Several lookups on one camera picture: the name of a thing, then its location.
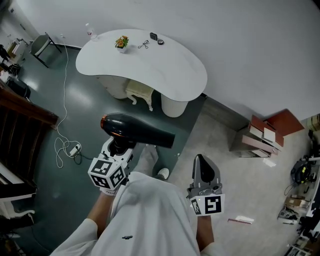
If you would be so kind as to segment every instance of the potted plant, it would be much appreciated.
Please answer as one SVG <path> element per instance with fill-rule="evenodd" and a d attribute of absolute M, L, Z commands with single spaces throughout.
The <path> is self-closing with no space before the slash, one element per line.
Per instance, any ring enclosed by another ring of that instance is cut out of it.
<path fill-rule="evenodd" d="M 127 45 L 129 42 L 129 38 L 125 35 L 121 36 L 119 39 L 115 41 L 115 48 L 120 52 L 120 53 L 125 53 L 127 50 Z"/>

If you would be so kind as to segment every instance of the white shirt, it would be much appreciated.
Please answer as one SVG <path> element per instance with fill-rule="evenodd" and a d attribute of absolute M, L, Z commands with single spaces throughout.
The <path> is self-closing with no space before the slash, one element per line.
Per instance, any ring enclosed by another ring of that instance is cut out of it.
<path fill-rule="evenodd" d="M 215 243 L 201 253 L 197 216 L 180 190 L 139 172 L 129 175 L 113 202 L 111 221 L 100 238 L 85 219 L 51 256 L 221 256 Z"/>

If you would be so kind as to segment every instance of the kidney-shaped table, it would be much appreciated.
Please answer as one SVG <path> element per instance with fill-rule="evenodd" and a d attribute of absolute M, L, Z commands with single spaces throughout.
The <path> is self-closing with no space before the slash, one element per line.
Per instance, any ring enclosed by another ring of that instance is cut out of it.
<path fill-rule="evenodd" d="M 115 48 L 115 41 L 121 36 L 129 38 L 125 53 Z M 207 72 L 202 62 L 183 45 L 164 35 L 157 36 L 164 41 L 163 45 L 152 40 L 150 32 L 145 30 L 120 29 L 100 34 L 81 49 L 76 69 L 81 74 L 97 76 L 118 99 L 126 98 L 122 86 L 127 84 L 121 78 L 143 83 L 161 93 L 162 110 L 166 115 L 180 116 L 188 102 L 204 91 Z M 144 45 L 138 48 L 146 40 L 148 48 Z M 115 90 L 119 89 L 123 97 L 117 97 Z"/>

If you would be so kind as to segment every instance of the shoe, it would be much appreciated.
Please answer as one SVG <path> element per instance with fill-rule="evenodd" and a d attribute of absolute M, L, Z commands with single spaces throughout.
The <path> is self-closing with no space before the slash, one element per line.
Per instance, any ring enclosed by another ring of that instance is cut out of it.
<path fill-rule="evenodd" d="M 159 172 L 158 175 L 162 175 L 164 179 L 168 179 L 169 177 L 169 169 L 168 168 L 162 168 Z"/>

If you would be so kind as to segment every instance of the person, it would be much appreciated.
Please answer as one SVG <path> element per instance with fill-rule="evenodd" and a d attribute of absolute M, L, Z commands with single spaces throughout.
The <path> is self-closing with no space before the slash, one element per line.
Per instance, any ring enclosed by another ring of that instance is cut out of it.
<path fill-rule="evenodd" d="M 127 184 L 116 196 L 101 192 L 88 217 L 51 256 L 222 256 L 211 217 L 197 217 L 182 192 L 165 182 L 169 170 L 146 175 L 157 160 L 156 148 L 147 145 Z"/>

